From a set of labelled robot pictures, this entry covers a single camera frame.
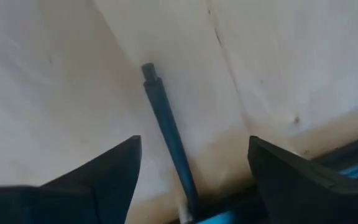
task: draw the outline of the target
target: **blue metal bar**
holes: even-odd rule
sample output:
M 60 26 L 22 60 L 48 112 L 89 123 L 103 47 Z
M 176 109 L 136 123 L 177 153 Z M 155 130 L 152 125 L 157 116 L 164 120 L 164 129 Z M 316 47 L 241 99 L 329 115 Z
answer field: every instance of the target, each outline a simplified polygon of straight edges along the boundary
M 144 88 L 152 105 L 154 115 L 160 126 L 165 143 L 171 154 L 173 165 L 178 172 L 180 182 L 185 191 L 190 212 L 194 213 L 198 204 L 198 192 L 180 139 L 179 131 L 172 114 L 171 107 L 160 77 L 155 72 L 154 64 L 142 66 L 145 77 Z

